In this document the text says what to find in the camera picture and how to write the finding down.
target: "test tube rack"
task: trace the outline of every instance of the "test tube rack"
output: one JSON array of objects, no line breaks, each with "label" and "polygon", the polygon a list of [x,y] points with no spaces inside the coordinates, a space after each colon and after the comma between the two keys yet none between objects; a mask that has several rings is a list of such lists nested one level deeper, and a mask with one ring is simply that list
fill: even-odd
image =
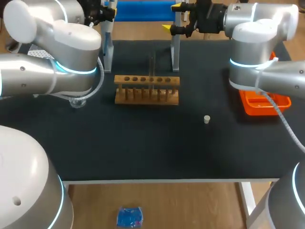
[{"label": "test tube rack", "polygon": [[114,83],[118,85],[116,104],[179,104],[180,78],[177,76],[115,75]]}]

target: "orange plastic container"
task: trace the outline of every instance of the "orange plastic container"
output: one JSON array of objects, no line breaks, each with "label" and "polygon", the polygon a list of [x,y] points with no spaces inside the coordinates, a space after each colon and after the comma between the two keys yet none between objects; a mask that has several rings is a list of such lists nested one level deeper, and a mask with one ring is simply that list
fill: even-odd
[{"label": "orange plastic container", "polygon": [[[270,59],[273,59],[274,57],[275,53],[272,52]],[[244,110],[248,115],[277,115],[277,112],[265,96],[256,94],[256,92],[241,90],[239,91],[239,94],[244,105]],[[281,112],[291,106],[291,100],[287,96],[271,93],[268,93],[268,95],[276,102]]]}]

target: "metal stand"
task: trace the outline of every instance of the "metal stand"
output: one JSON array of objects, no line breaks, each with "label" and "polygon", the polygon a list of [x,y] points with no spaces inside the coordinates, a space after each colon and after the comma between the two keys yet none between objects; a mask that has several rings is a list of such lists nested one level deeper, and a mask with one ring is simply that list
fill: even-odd
[{"label": "metal stand", "polygon": [[[109,7],[115,9],[118,4],[118,0],[109,1]],[[113,30],[115,18],[113,22],[103,21],[101,24],[101,34],[102,34],[102,47],[104,55],[104,72],[111,73],[112,58],[114,46],[112,43],[111,33]]]},{"label": "metal stand", "polygon": [[[176,4],[181,3],[181,0],[176,0]],[[181,13],[175,13],[175,22],[176,26],[181,26]],[[172,54],[172,67],[173,72],[179,71],[179,52],[180,52],[180,35],[175,35],[172,37],[171,42],[171,54]]]},{"label": "metal stand", "polygon": [[183,13],[183,21],[187,21],[187,16],[188,16],[188,11]]},{"label": "metal stand", "polygon": [[[109,6],[111,8],[117,7],[117,0],[110,1]],[[181,3],[181,0],[176,0],[176,4]],[[114,52],[114,45],[112,43],[111,33],[113,30],[113,22],[104,21],[101,23],[101,34],[102,34],[102,47],[104,55],[104,71],[105,73],[110,73],[112,69],[112,59]],[[174,24],[181,26],[181,13],[175,13]],[[171,56],[172,56],[172,67],[173,72],[179,71],[179,51],[180,51],[180,35],[175,35],[172,37],[171,42]]]}]

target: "blue object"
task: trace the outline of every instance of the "blue object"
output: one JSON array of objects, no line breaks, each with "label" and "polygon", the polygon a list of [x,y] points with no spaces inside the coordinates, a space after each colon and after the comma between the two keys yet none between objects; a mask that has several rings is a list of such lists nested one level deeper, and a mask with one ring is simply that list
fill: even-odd
[{"label": "blue object", "polygon": [[120,208],[117,226],[123,228],[139,228],[143,223],[142,208]]},{"label": "blue object", "polygon": [[174,4],[176,1],[118,1],[115,21],[175,21]]}]

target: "black tabletop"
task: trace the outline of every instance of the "black tabletop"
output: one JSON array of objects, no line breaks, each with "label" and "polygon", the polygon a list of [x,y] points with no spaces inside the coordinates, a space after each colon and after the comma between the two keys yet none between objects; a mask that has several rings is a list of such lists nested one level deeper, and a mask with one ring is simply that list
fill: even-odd
[{"label": "black tabletop", "polygon": [[[178,73],[169,42],[114,45],[112,73],[83,108],[53,96],[0,101],[0,125],[34,137],[63,180],[279,178],[304,157],[278,117],[245,114],[228,84],[229,41],[181,42]],[[282,44],[275,51],[289,60]],[[114,104],[114,75],[148,75],[152,53],[156,76],[180,76],[180,104]],[[304,101],[284,115],[305,142]]]}]

